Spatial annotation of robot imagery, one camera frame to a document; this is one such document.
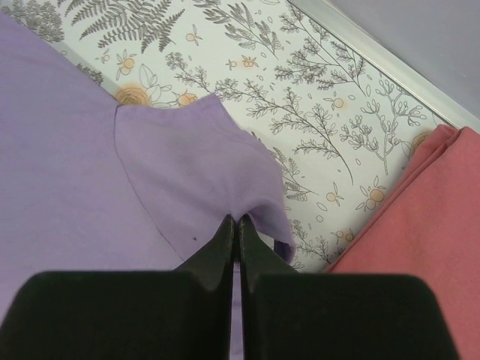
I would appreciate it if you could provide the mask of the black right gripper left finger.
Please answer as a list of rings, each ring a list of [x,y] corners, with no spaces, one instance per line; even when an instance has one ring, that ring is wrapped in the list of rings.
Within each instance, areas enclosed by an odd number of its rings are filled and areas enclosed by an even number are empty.
[[[227,359],[235,221],[172,271],[44,271],[1,325],[3,359]]]

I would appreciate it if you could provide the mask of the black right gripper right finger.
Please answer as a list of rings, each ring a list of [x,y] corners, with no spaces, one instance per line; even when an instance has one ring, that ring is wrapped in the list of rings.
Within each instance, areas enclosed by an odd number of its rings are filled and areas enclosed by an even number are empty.
[[[437,299],[405,274],[303,274],[238,222],[246,359],[457,359]]]

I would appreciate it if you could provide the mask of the purple t shirt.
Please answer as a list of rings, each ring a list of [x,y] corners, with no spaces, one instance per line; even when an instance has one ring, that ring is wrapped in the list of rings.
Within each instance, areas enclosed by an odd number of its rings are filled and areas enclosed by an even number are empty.
[[[209,95],[122,105],[1,16],[1,327],[41,272],[177,269],[235,221],[228,359],[244,355],[238,224],[290,266],[279,164]]]

